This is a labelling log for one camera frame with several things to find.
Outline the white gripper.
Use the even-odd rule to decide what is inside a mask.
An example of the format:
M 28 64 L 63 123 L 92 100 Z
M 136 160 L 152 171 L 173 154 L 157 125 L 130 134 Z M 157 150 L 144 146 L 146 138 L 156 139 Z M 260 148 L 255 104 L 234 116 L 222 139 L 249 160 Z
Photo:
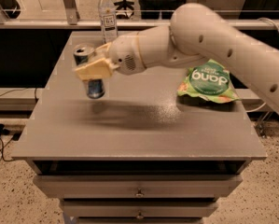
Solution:
M 120 35 L 112 43 L 95 48 L 89 63 L 78 66 L 74 72 L 82 81 L 109 78 L 117 70 L 123 75 L 142 73 L 146 70 L 138 45 L 138 33 Z

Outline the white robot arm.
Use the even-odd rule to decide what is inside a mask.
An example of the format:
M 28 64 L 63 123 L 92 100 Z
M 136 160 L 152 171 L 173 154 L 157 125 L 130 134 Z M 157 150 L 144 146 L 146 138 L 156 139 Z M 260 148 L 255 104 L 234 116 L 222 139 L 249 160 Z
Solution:
M 279 50 L 240 32 L 201 4 L 179 7 L 168 25 L 124 34 L 102 45 L 75 73 L 89 81 L 155 66 L 189 68 L 210 59 L 279 115 Z

